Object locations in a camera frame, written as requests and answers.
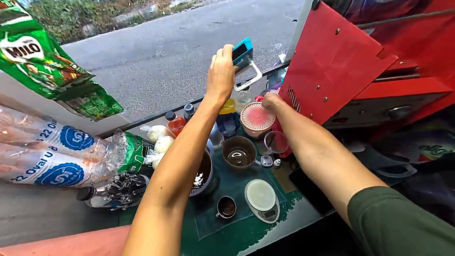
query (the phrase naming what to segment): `green sleeve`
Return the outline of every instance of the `green sleeve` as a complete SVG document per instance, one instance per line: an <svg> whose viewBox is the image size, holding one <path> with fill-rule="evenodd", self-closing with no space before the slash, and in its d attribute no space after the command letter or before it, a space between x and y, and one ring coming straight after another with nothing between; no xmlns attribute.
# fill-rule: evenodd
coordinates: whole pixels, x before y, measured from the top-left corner
<svg viewBox="0 0 455 256"><path fill-rule="evenodd" d="M367 255L455 255L455 228L394 189L358 192L348 216Z"/></svg>

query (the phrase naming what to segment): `yellow bottle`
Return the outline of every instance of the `yellow bottle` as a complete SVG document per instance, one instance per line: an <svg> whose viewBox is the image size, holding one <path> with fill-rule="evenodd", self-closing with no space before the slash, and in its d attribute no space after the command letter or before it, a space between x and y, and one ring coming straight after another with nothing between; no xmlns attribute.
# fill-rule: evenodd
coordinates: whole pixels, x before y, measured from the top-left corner
<svg viewBox="0 0 455 256"><path fill-rule="evenodd" d="M220 115L234 113L235 112L235 101L233 98L229 98L226 103L224 103L223 108L220 111Z"/></svg>

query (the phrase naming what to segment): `blue logo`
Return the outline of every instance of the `blue logo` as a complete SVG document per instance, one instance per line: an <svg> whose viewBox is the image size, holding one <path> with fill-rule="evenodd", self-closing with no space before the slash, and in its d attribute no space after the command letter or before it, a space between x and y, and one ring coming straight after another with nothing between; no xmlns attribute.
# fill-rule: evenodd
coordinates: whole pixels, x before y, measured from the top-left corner
<svg viewBox="0 0 455 256"><path fill-rule="evenodd" d="M88 133L66 125L61 130L60 142L72 150L83 150L95 143L95 139Z"/></svg>
<svg viewBox="0 0 455 256"><path fill-rule="evenodd" d="M84 178L84 170L74 163L59 164L47 170L35 180L35 184L69 187Z"/></svg>

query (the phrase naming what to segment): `digital kitchen scale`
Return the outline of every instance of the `digital kitchen scale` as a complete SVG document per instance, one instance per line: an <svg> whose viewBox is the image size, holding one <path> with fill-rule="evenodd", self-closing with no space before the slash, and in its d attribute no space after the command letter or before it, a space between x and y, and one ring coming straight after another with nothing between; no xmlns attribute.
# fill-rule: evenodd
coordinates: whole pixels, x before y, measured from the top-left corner
<svg viewBox="0 0 455 256"><path fill-rule="evenodd" d="M280 217L280 204L272 186L262 179L253 179L245 186L245 200L254 216L265 223Z"/></svg>

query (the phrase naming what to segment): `white scale lid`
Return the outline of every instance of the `white scale lid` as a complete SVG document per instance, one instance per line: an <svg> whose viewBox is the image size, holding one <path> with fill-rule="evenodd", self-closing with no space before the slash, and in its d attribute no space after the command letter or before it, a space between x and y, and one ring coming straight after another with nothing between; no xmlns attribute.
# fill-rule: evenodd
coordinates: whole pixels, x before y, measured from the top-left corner
<svg viewBox="0 0 455 256"><path fill-rule="evenodd" d="M248 202L259 211L268 211L276 202L276 194L272 186L265 180L254 179L247 187Z"/></svg>

